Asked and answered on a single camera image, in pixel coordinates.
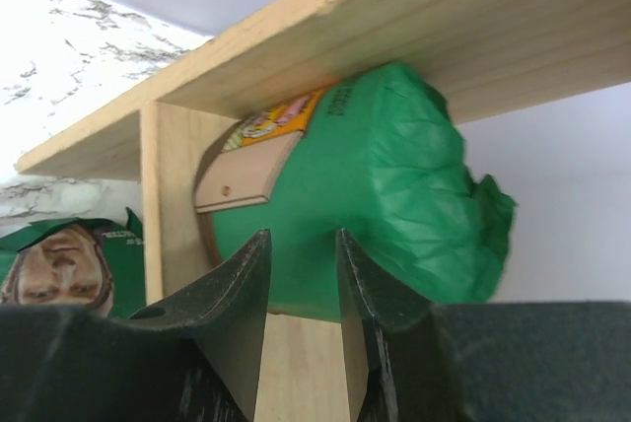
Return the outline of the green brown roll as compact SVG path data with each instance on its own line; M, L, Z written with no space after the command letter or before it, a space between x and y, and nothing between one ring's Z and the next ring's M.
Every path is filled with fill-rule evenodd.
M394 62L237 123L207 149L193 203L217 258L270 231L272 313L339 320L341 229L429 299L484 302L515 202L464 156L445 98Z

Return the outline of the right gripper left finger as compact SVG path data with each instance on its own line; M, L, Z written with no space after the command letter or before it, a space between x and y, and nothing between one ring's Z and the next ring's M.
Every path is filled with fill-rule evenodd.
M5 421L250 421L271 234L128 319L78 306L1 310Z

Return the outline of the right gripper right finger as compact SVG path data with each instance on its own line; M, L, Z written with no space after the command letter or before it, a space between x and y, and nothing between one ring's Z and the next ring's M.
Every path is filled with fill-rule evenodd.
M336 236L354 421L626 421L626 302L441 305Z

